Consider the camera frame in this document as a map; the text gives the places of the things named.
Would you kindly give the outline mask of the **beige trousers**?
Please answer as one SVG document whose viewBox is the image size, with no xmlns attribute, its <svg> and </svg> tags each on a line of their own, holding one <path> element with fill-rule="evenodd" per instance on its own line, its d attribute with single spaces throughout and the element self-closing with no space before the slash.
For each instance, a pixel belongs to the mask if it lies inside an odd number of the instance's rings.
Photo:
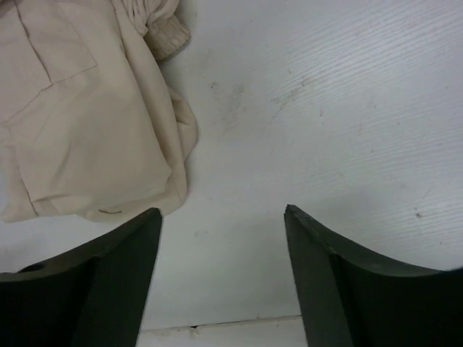
<svg viewBox="0 0 463 347">
<path fill-rule="evenodd" d="M 4 221 L 108 221 L 184 203 L 196 120 L 159 67 L 190 39 L 178 5 L 1 3 Z"/>
</svg>

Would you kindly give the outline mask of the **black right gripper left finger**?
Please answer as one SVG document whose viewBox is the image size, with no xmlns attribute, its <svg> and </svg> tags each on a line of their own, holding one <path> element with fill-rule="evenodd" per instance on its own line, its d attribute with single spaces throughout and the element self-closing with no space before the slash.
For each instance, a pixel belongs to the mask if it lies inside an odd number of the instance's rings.
<svg viewBox="0 0 463 347">
<path fill-rule="evenodd" d="M 136 346 L 163 217 L 151 208 L 96 239 L 1 274 L 2 346 Z"/>
</svg>

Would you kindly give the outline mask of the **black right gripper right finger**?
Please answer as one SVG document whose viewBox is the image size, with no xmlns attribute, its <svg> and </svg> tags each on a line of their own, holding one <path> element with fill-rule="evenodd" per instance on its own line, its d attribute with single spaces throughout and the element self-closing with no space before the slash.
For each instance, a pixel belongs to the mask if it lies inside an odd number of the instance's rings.
<svg viewBox="0 0 463 347">
<path fill-rule="evenodd" d="M 286 240 L 309 346 L 460 346 L 462 270 L 370 250 L 294 205 Z"/>
</svg>

